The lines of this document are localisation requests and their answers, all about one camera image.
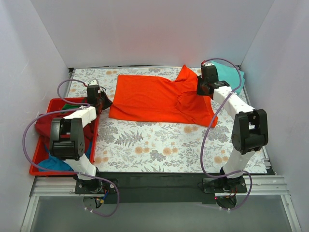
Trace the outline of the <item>orange t shirt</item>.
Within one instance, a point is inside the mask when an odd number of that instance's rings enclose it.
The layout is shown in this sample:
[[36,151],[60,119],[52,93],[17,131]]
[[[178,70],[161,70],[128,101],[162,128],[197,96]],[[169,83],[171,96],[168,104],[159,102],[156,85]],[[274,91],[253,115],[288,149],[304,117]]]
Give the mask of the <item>orange t shirt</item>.
[[159,76],[120,75],[109,117],[215,127],[211,99],[197,95],[197,74],[183,65],[174,81]]

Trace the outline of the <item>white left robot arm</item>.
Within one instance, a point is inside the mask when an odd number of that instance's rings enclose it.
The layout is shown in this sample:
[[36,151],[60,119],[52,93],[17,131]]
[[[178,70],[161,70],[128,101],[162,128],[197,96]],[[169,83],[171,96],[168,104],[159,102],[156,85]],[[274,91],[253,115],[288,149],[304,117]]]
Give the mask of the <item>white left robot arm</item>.
[[87,181],[86,187],[92,193],[102,190],[103,182],[95,177],[97,168],[85,154],[84,127],[96,120],[106,108],[112,105],[97,80],[87,85],[86,103],[74,113],[51,122],[50,154],[68,164],[80,180]]

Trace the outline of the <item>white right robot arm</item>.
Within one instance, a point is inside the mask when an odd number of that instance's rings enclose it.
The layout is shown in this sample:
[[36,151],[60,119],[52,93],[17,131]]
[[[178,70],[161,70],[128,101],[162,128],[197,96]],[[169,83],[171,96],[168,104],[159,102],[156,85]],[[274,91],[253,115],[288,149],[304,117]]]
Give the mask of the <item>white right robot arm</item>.
[[220,104],[219,110],[225,109],[234,120],[231,134],[233,150],[218,176],[219,188],[229,192],[235,188],[235,179],[243,175],[251,157],[268,143],[267,113],[249,106],[226,81],[220,81],[213,64],[201,65],[197,94],[209,96]]

